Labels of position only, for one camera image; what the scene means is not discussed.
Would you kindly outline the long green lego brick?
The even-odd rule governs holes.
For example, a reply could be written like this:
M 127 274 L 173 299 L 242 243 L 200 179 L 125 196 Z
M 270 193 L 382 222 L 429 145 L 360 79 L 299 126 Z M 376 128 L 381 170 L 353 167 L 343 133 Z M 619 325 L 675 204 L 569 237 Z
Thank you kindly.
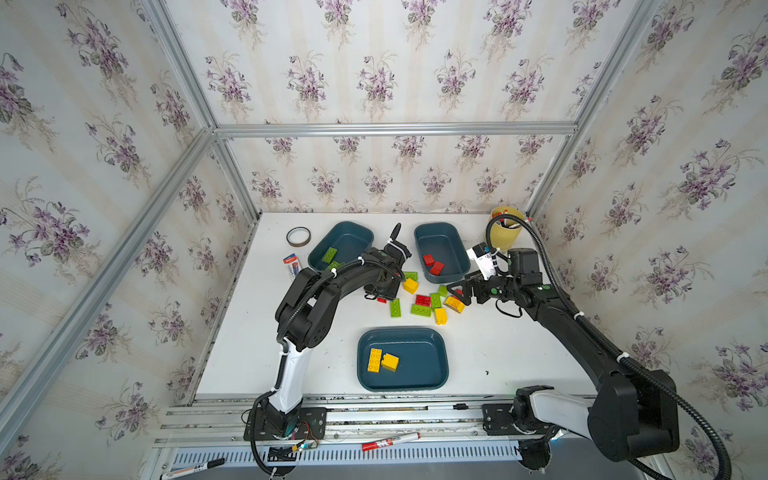
M 330 264 L 334 260 L 337 252 L 338 250 L 336 248 L 329 247 L 323 255 L 321 261 L 325 264 Z

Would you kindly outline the long yellow lego brick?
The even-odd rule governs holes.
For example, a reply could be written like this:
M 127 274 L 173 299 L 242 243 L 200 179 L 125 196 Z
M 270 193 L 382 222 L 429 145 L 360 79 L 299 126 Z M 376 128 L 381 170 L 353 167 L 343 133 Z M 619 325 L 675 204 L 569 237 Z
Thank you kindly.
M 382 350 L 379 348 L 371 348 L 368 357 L 367 372 L 379 373 L 381 369 Z

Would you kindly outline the small yellow lego brick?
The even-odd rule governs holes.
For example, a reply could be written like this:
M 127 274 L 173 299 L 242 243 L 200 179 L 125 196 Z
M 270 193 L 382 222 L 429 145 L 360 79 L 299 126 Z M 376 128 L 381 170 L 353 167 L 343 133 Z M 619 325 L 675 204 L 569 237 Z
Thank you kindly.
M 395 372 L 398 369 L 400 359 L 392 354 L 384 354 L 380 360 L 380 367 L 387 371 Z

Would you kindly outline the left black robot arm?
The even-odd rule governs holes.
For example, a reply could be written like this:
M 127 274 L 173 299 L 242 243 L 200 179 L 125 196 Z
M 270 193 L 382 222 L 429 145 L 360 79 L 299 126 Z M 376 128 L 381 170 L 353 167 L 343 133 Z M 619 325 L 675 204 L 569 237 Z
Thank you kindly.
M 368 300 L 397 299 L 407 280 L 403 265 L 411 257 L 408 247 L 398 240 L 401 227 L 395 225 L 381 249 L 371 247 L 323 272 L 305 268 L 295 277 L 275 313 L 280 345 L 276 381 L 248 412 L 245 440 L 285 439 L 298 426 L 312 353 L 330 332 L 342 299 L 357 290 L 363 290 Z

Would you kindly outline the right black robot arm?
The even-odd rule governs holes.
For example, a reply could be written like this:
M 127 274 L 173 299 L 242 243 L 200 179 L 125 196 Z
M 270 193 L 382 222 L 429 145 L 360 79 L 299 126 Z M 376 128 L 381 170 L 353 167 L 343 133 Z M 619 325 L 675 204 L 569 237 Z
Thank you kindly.
M 547 385 L 522 387 L 506 412 L 491 408 L 484 424 L 488 434 L 513 429 L 528 436 L 521 458 L 525 468 L 544 468 L 555 432 L 567 430 L 590 440 L 608 460 L 626 461 L 644 475 L 660 479 L 662 473 L 642 460 L 679 448 L 678 413 L 684 411 L 713 448 L 714 478 L 732 477 L 723 438 L 678 394 L 673 379 L 620 349 L 564 292 L 530 220 L 509 213 L 492 217 L 483 242 L 469 254 L 478 268 L 449 285 L 449 294 L 464 305 L 489 300 L 514 303 L 521 315 L 528 315 L 565 347 L 596 389 L 594 397 L 586 398 Z

